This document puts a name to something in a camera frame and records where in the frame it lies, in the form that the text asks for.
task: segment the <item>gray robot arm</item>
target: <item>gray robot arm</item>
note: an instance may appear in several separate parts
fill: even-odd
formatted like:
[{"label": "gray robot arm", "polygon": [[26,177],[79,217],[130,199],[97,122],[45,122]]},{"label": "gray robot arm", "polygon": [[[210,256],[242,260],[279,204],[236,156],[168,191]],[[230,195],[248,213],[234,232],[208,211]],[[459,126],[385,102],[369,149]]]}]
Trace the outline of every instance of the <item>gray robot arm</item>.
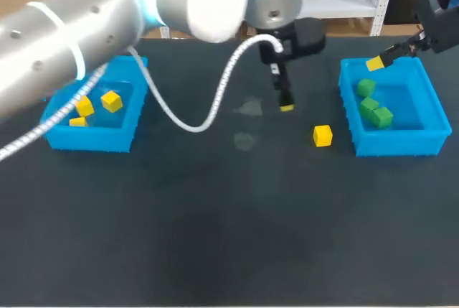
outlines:
[{"label": "gray robot arm", "polygon": [[300,10],[301,0],[30,2],[0,19],[0,120],[83,78],[161,25],[223,42],[244,17],[258,29],[276,29]]}]

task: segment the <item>white shelf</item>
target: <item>white shelf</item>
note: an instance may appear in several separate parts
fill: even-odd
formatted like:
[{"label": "white shelf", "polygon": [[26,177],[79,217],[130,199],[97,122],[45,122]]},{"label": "white shelf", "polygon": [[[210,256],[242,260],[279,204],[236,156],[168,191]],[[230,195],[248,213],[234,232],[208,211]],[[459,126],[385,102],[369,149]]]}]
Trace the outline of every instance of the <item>white shelf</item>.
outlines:
[{"label": "white shelf", "polygon": [[377,0],[303,0],[298,16],[318,19],[374,17]]}]

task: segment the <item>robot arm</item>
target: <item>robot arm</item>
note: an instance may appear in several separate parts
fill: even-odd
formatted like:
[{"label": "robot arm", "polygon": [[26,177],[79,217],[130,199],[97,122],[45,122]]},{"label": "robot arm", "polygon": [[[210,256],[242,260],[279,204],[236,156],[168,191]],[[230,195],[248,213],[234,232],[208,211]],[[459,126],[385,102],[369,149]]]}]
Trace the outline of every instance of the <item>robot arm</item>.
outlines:
[{"label": "robot arm", "polygon": [[167,25],[207,42],[223,42],[234,36],[244,17],[259,33],[276,36],[287,48],[282,55],[270,45],[260,46],[260,51],[280,90],[281,110],[290,110],[293,97],[285,62],[325,45],[318,22],[296,24],[301,7],[302,0],[30,2],[0,19],[0,121],[82,79],[153,28]]},{"label": "robot arm", "polygon": [[397,43],[368,61],[369,70],[388,67],[397,58],[416,56],[419,51],[432,49],[441,53],[459,45],[459,6],[444,10],[438,0],[413,0],[415,14],[423,29],[406,42]]},{"label": "robot arm", "polygon": [[0,120],[82,79],[167,24],[208,42],[234,36],[247,0],[44,0],[0,19]]}]

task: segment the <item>dark gray table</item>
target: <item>dark gray table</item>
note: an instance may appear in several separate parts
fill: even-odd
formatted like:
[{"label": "dark gray table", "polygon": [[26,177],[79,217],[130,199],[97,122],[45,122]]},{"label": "dark gray table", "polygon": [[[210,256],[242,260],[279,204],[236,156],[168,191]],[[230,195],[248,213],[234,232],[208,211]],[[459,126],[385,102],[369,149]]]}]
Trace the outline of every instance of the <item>dark gray table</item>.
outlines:
[{"label": "dark gray table", "polygon": [[[292,63],[292,113],[254,49],[204,134],[148,97],[130,154],[40,140],[0,163],[0,305],[459,304],[459,137],[438,157],[356,158],[339,98],[340,60],[395,41],[330,39]],[[139,50],[198,124],[235,46]],[[422,59],[458,130],[459,49]],[[4,124],[0,142],[42,107]],[[325,123],[333,146],[316,149]]]}]

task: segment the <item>green cube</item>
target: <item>green cube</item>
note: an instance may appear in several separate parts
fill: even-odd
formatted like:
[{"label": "green cube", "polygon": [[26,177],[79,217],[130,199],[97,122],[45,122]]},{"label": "green cube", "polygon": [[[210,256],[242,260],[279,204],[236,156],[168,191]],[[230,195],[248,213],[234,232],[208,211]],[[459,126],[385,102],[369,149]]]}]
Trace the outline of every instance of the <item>green cube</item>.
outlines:
[{"label": "green cube", "polygon": [[357,95],[360,95],[362,98],[369,98],[376,88],[376,82],[365,78],[359,82],[357,85]]},{"label": "green cube", "polygon": [[372,123],[378,129],[383,129],[384,127],[390,126],[393,119],[394,114],[392,114],[392,112],[387,107],[373,110],[372,117],[370,118]]},{"label": "green cube", "polygon": [[379,107],[379,102],[372,98],[365,98],[359,106],[359,112],[361,116],[370,120],[372,118],[373,111]]}]

